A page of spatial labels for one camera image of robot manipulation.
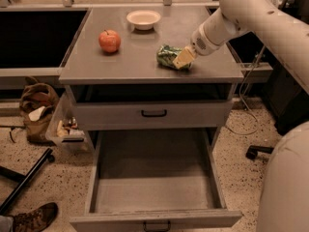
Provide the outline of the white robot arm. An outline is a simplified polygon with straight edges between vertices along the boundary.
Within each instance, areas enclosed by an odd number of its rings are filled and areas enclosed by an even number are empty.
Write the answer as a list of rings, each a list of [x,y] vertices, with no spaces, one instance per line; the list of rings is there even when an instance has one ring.
[[[309,88],[309,26],[271,0],[219,0],[173,64],[185,66],[250,31],[303,89]],[[270,155],[256,232],[309,232],[309,122],[287,132]]]

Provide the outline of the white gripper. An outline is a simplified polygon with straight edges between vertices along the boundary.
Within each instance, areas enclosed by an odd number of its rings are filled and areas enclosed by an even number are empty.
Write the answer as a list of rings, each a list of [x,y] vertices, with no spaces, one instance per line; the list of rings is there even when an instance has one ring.
[[[216,51],[224,43],[224,20],[221,16],[210,16],[192,34],[190,43],[173,60],[180,69],[196,59],[198,55],[207,56]]]

